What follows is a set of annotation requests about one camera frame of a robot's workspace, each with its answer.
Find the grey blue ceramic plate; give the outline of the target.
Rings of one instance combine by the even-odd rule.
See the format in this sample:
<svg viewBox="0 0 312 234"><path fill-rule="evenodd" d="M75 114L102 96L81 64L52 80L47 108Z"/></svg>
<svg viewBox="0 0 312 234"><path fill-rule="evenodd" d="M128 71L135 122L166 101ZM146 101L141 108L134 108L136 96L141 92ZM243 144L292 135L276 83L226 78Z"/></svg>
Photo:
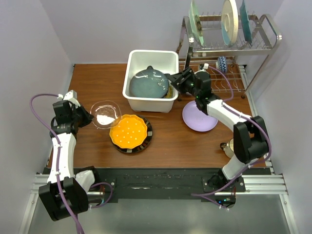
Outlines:
<svg viewBox="0 0 312 234"><path fill-rule="evenodd" d="M169 80L161 71L148 66L130 80L129 92L136 98L163 98L169 91Z"/></svg>

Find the clear glass plate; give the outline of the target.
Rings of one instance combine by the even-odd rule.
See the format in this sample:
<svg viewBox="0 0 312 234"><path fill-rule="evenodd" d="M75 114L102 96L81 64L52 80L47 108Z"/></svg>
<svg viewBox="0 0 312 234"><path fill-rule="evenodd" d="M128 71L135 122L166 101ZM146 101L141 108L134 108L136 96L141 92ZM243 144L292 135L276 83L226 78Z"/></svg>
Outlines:
<svg viewBox="0 0 312 234"><path fill-rule="evenodd" d="M93 104L90 114L93 116L92 123L98 129L110 129L118 125L121 120L120 107L111 100L99 101Z"/></svg>

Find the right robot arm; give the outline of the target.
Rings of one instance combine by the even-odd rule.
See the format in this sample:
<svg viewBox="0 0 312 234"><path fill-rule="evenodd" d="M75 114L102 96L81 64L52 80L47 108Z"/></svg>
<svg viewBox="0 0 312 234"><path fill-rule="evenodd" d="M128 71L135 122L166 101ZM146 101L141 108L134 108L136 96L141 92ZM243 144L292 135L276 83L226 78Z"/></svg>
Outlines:
<svg viewBox="0 0 312 234"><path fill-rule="evenodd" d="M212 92L210 74L202 69L194 72L191 68L183 72L166 75L171 85L181 94L189 93L195 97L195 103L202 113L216 118L233 132L234 156L219 170L218 174L209 179L217 192L229 191L234 181L247 169L268 160L272 154L265 121L260 116L251 117L229 106Z"/></svg>

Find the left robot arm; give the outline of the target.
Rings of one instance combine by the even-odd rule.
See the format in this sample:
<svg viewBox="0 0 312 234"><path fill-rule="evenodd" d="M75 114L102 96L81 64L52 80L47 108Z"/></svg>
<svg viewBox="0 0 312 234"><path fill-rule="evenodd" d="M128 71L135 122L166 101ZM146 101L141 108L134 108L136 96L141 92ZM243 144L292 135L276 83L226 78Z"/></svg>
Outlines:
<svg viewBox="0 0 312 234"><path fill-rule="evenodd" d="M58 221L88 210L88 191L101 186L97 170L86 167L74 173L74 149L77 133L92 122L93 116L74 98L53 104L55 117L49 127L53 142L53 163L46 185L39 188L39 197L49 216Z"/></svg>

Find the woven bamboo plate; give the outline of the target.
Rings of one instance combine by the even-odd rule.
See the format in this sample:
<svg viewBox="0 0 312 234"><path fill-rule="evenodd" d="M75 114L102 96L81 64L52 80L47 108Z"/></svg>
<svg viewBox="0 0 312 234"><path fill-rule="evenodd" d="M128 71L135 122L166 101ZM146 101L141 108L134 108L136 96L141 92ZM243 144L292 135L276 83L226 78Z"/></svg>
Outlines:
<svg viewBox="0 0 312 234"><path fill-rule="evenodd" d="M167 94L163 98L172 98L172 97L173 97L173 89L170 86L169 89L168 89Z"/></svg>

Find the orange polka dot plate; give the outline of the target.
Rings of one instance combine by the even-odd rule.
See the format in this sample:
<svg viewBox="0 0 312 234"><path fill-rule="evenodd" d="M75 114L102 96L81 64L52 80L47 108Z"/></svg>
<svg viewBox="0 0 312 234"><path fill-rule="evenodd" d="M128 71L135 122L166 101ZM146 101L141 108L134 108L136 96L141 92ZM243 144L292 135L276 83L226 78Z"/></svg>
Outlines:
<svg viewBox="0 0 312 234"><path fill-rule="evenodd" d="M123 115L119 123L109 132L111 141L122 149L133 149L147 137L148 127L137 115Z"/></svg>

